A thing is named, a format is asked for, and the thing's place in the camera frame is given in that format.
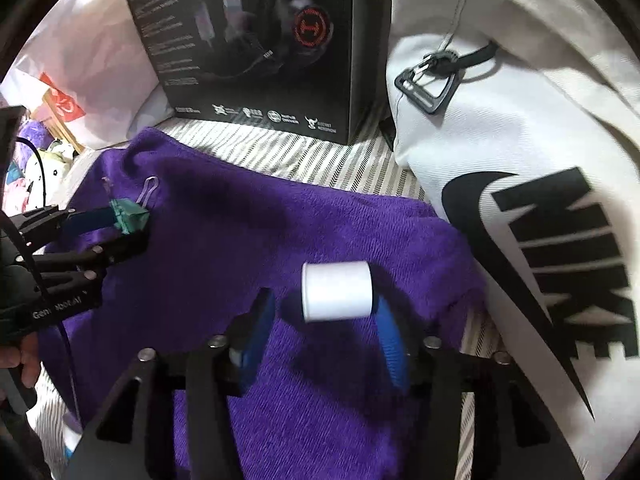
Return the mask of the person's left hand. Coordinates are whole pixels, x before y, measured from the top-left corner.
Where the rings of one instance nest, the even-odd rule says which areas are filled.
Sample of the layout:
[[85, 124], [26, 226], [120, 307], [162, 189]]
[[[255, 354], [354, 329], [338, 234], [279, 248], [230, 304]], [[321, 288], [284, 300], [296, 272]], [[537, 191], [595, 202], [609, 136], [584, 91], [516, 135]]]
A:
[[41, 372], [37, 333], [25, 336], [17, 347], [1, 347], [0, 368], [9, 370], [15, 367], [22, 368], [21, 381], [24, 387], [34, 388]]

